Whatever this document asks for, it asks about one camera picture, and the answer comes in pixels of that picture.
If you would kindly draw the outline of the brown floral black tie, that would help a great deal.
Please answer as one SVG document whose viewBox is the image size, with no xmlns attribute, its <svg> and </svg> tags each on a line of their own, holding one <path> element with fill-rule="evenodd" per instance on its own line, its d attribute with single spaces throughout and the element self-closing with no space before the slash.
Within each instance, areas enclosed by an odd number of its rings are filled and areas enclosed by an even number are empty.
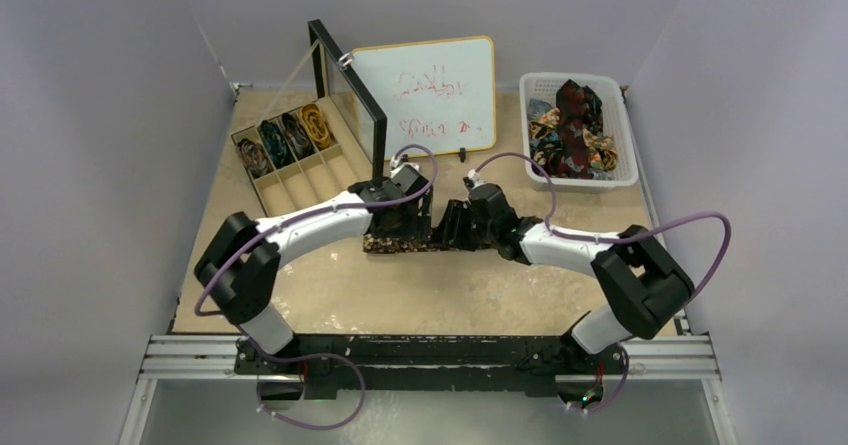
<svg viewBox="0 0 848 445">
<path fill-rule="evenodd" d="M 434 240 L 433 236 L 425 240 L 398 237 L 377 237 L 372 234 L 363 236 L 362 249 L 366 254 L 388 255 L 403 253 L 429 253 L 458 251 L 458 248 Z"/>
</svg>

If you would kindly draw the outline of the white plastic basket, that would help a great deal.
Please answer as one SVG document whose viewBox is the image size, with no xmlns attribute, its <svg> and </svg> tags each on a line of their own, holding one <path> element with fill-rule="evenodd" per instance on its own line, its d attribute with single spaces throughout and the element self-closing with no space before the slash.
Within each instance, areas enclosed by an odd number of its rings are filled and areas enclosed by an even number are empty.
<svg viewBox="0 0 848 445">
<path fill-rule="evenodd" d="M 519 84 L 531 181 L 561 191 L 603 193 L 639 180 L 619 84 L 580 73 L 527 73 Z"/>
</svg>

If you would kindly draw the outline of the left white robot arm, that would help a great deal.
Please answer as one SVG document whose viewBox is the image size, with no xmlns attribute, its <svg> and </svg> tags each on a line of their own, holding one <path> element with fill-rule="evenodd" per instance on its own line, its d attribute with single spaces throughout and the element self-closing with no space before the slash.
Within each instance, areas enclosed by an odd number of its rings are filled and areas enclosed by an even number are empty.
<svg viewBox="0 0 848 445">
<path fill-rule="evenodd" d="M 401 164 L 378 184 L 363 181 L 332 198 L 280 216 L 228 216 L 195 265 L 203 290 L 194 312 L 213 314 L 242 331 L 272 373 L 297 364 L 295 332 L 272 304 L 277 274 L 290 262 L 340 240 L 395 231 L 432 188 L 412 164 Z"/>
</svg>

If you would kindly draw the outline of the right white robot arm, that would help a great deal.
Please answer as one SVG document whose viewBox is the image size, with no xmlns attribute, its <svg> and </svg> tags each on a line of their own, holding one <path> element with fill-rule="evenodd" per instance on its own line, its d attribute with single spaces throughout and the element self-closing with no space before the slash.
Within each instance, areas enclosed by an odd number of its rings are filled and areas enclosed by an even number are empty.
<svg viewBox="0 0 848 445">
<path fill-rule="evenodd" d="M 597 238 L 521 216 L 492 183 L 452 199 L 433 229 L 440 249 L 493 249 L 507 261 L 544 265 L 597 280 L 605 305 L 577 320 L 562 337 L 561 357 L 576 372 L 596 364 L 601 352 L 625 339 L 652 339 L 691 299 L 695 285 L 646 228 L 632 225 Z"/>
</svg>

